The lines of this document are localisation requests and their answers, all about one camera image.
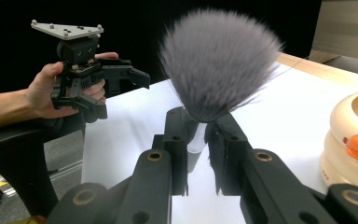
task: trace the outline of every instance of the gray brush bristles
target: gray brush bristles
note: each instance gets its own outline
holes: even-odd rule
[[[198,9],[167,28],[159,58],[190,117],[212,122],[249,103],[271,80],[281,47],[255,19]]]

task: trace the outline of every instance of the black chair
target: black chair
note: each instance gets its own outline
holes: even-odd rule
[[[47,217],[58,202],[49,178],[44,144],[82,130],[81,114],[34,119],[0,128],[0,175],[16,190],[31,216]]]

